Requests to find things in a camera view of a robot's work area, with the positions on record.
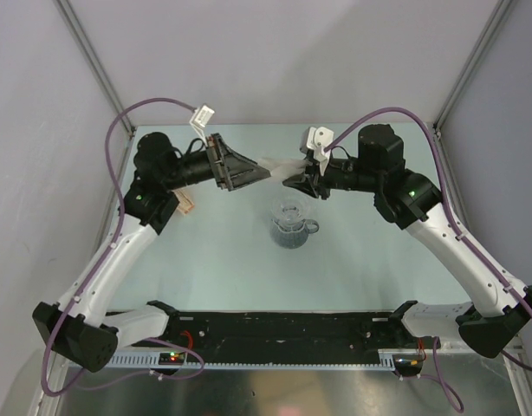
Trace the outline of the clear glass dripper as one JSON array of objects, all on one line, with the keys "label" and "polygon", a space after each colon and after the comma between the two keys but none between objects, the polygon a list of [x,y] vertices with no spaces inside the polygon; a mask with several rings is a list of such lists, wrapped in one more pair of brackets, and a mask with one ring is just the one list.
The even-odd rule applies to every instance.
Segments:
[{"label": "clear glass dripper", "polygon": [[281,231],[299,231],[307,221],[312,219],[312,206],[308,199],[299,192],[282,191],[273,197],[270,215]]}]

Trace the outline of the white paper coffee filter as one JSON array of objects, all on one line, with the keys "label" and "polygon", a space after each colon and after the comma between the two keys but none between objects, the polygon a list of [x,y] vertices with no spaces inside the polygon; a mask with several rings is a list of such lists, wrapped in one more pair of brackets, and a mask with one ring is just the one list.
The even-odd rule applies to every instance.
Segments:
[{"label": "white paper coffee filter", "polygon": [[270,182],[282,183],[286,179],[302,174],[308,162],[304,159],[260,158],[257,164],[269,171]]}]

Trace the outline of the glass coffee server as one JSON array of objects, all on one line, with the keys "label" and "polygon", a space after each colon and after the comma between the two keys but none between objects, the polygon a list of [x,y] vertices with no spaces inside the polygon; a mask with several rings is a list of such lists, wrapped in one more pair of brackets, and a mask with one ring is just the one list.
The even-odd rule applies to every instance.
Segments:
[{"label": "glass coffee server", "polygon": [[277,245],[293,250],[302,247],[308,241],[309,236],[319,229],[319,223],[312,219],[303,219],[295,223],[273,219],[269,234]]}]

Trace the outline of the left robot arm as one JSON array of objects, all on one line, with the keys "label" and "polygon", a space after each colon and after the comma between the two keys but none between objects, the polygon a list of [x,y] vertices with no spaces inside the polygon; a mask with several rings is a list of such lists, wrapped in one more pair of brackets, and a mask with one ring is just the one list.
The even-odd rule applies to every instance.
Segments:
[{"label": "left robot arm", "polygon": [[159,301],[107,315],[109,303],[134,262],[176,211],[177,189],[214,180],[235,191],[269,178],[268,169],[227,146],[218,133],[181,152],[160,132],[143,136],[133,158],[133,182],[120,196],[118,222],[80,276],[54,304],[40,302],[33,320],[45,342],[44,358],[57,353],[95,373],[118,348],[153,338],[174,344],[181,326],[175,310]]}]

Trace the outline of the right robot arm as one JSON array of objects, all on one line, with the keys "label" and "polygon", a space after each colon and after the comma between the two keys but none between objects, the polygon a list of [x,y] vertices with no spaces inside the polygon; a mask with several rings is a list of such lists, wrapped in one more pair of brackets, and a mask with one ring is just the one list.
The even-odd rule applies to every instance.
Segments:
[{"label": "right robot arm", "polygon": [[455,305],[402,304],[389,326],[391,341],[407,348],[420,337],[448,338],[497,357],[530,321],[532,285],[505,273],[457,221],[440,188],[406,168],[404,142],[390,126],[361,128],[357,156],[345,159],[327,149],[332,137],[324,127],[310,128],[301,146],[304,168],[283,184],[323,200],[332,190],[371,192],[380,216],[424,245],[470,298]]}]

